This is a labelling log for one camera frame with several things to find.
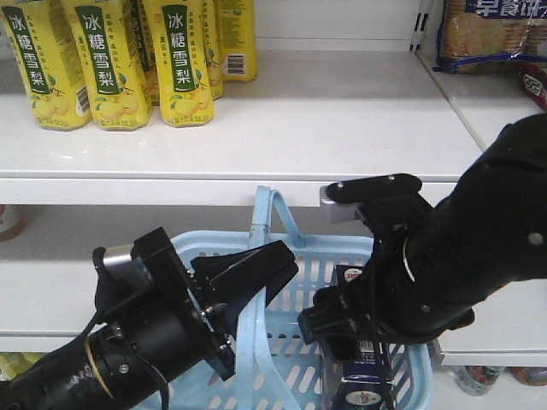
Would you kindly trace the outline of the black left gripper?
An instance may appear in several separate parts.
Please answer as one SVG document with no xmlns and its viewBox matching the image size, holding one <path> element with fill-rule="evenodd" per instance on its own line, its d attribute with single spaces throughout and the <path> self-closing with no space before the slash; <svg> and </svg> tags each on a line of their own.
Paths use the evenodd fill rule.
<svg viewBox="0 0 547 410">
<path fill-rule="evenodd" d="M 144 288 L 100 280 L 95 294 L 100 330 L 91 356 L 114 378 L 172 381 L 204 361 L 223 379 L 235 373 L 234 330 L 221 309 L 243 308 L 260 291 L 273 299 L 298 272 L 281 240 L 228 255 L 197 257 L 189 272 L 162 227 L 133 243 L 150 275 Z"/>
</svg>

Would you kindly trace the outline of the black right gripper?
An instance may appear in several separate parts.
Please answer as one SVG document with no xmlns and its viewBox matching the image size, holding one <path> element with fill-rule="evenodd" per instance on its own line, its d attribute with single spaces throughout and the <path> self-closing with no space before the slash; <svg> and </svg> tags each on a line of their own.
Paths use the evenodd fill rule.
<svg viewBox="0 0 547 410">
<path fill-rule="evenodd" d="M 335 362 L 357 360 L 356 340 L 425 343 L 474 322 L 470 262 L 450 244 L 447 207 L 433 207 L 422 182 L 407 173 L 327 185 L 340 204 L 357 205 L 373 233 L 373 253 L 361 277 L 318 290 L 298 315 L 305 343 L 326 339 Z"/>
</svg>

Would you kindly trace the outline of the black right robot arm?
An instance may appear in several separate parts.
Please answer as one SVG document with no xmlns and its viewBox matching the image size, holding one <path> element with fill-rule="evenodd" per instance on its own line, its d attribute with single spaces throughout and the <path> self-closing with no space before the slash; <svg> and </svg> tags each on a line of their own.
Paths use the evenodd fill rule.
<svg viewBox="0 0 547 410">
<path fill-rule="evenodd" d="M 506 125 L 436 205 L 407 173 L 326 186 L 373 233 L 361 275 L 315 293 L 302 338 L 335 361 L 369 341 L 429 343 L 471 325 L 473 307 L 515 281 L 546 275 L 546 117 Z"/>
</svg>

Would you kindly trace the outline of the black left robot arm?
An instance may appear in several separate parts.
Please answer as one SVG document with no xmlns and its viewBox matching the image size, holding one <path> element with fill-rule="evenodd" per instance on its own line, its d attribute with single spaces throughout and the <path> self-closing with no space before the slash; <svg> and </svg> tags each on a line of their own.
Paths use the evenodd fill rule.
<svg viewBox="0 0 547 410">
<path fill-rule="evenodd" d="M 120 248 L 98 248 L 96 311 L 71 342 L 1 385 L 4 409 L 130 409 L 200 362 L 235 373 L 230 342 L 259 293 L 275 298 L 296 275 L 282 241 L 197 257 L 185 266 L 162 228 Z"/>
</svg>

